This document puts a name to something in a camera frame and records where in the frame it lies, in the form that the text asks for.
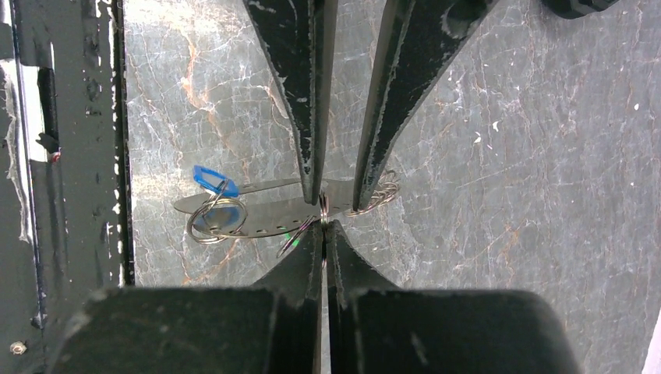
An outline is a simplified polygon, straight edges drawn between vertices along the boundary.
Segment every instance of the blue plastic clip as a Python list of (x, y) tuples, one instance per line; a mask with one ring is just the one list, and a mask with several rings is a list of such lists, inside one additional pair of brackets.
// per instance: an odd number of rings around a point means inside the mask
[(199, 183), (202, 188), (216, 193), (220, 193), (221, 191), (218, 189), (218, 185), (220, 185), (222, 181), (226, 181), (227, 187), (225, 187), (222, 196), (239, 197), (239, 189), (236, 188), (234, 181), (217, 171), (195, 165), (193, 168), (193, 179), (195, 179), (195, 182)]

